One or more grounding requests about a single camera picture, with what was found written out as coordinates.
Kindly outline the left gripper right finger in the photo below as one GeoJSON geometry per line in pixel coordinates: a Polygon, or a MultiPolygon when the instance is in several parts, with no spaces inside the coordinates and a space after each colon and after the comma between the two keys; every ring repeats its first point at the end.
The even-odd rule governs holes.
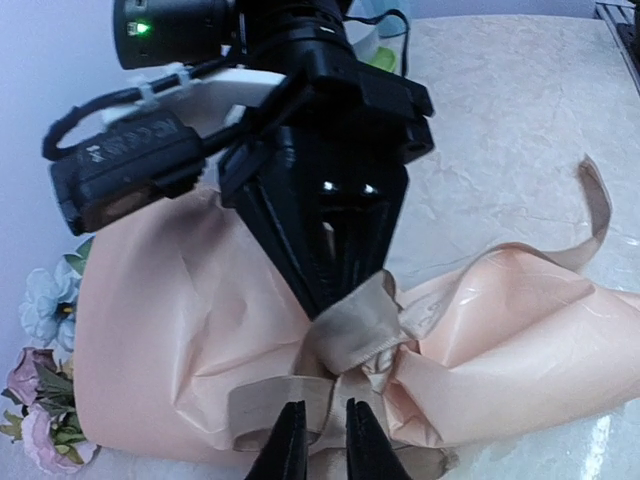
{"type": "Polygon", "coordinates": [[[410,480],[371,407],[365,401],[346,405],[346,454],[349,480],[410,480]]]}

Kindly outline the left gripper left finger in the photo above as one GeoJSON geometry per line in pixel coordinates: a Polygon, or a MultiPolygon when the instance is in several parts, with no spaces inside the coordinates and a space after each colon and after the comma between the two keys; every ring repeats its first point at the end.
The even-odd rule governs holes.
{"type": "Polygon", "coordinates": [[[245,480],[305,480],[307,462],[306,405],[288,402],[245,480]]]}

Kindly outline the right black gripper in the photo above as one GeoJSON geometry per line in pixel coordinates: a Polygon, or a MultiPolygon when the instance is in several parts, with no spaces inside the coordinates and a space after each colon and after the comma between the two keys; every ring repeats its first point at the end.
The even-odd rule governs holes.
{"type": "Polygon", "coordinates": [[[406,164],[429,152],[425,87],[359,61],[337,34],[247,40],[252,67],[284,74],[241,121],[219,166],[234,205],[305,313],[332,304],[338,282],[321,205],[346,205],[341,294],[384,266],[408,188],[406,164]]]}

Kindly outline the tan ribbon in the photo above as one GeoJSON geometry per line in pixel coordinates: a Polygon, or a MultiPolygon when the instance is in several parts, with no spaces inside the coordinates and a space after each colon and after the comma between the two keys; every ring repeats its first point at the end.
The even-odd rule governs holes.
{"type": "Polygon", "coordinates": [[[231,392],[234,449],[273,444],[282,407],[297,402],[316,469],[334,479],[362,409],[384,445],[425,477],[427,459],[447,447],[562,425],[631,398],[608,386],[625,305],[580,273],[606,236],[610,199],[590,158],[578,173],[588,240],[560,252],[500,245],[408,292],[376,274],[313,322],[291,375],[231,392]]]}

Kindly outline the pink wrapping paper sheet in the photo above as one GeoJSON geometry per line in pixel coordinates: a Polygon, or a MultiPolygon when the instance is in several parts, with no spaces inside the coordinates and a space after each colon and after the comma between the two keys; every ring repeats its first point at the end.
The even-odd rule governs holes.
{"type": "MultiPolygon", "coordinates": [[[[639,395],[639,298],[601,288],[625,305],[608,386],[633,396],[616,407],[639,395]]],[[[74,353],[81,426],[138,454],[245,457],[233,447],[231,392],[291,375],[313,322],[216,191],[150,206],[92,245],[74,353]]]]}

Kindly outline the pink rose stem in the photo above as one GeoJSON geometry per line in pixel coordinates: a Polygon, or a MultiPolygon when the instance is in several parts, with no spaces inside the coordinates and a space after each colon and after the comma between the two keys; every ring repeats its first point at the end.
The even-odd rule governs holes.
{"type": "Polygon", "coordinates": [[[71,359],[58,361],[51,349],[23,348],[1,396],[16,408],[1,414],[1,433],[21,444],[43,472],[75,474],[99,451],[80,425],[71,359]]]}

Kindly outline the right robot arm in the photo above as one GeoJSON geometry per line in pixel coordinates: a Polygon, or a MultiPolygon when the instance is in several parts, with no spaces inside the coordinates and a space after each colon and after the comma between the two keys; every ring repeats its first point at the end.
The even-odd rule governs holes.
{"type": "Polygon", "coordinates": [[[310,318],[379,272],[408,187],[430,152],[427,89],[360,61],[347,1],[118,1],[126,69],[183,62],[282,75],[237,127],[208,139],[234,209],[310,318]]]}

